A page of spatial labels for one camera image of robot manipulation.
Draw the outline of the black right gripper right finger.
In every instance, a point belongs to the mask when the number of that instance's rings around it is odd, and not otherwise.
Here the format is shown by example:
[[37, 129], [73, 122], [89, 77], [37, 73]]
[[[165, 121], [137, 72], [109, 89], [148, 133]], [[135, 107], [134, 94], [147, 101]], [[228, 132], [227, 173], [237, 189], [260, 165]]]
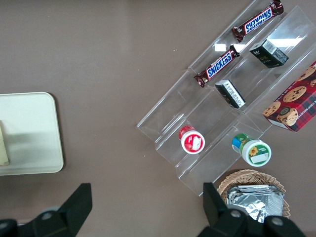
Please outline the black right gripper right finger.
[[259, 223], [236, 208], [229, 208], [213, 183], [203, 184], [203, 209], [209, 225], [199, 237], [304, 237], [291, 220], [268, 216]]

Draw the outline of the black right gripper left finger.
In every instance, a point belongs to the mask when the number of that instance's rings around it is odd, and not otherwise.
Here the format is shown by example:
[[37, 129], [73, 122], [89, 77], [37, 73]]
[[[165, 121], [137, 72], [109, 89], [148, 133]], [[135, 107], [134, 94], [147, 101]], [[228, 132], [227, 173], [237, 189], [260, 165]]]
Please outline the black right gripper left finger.
[[57, 209], [39, 214], [24, 225], [1, 219], [2, 237], [75, 237], [92, 210], [90, 183], [82, 183]]

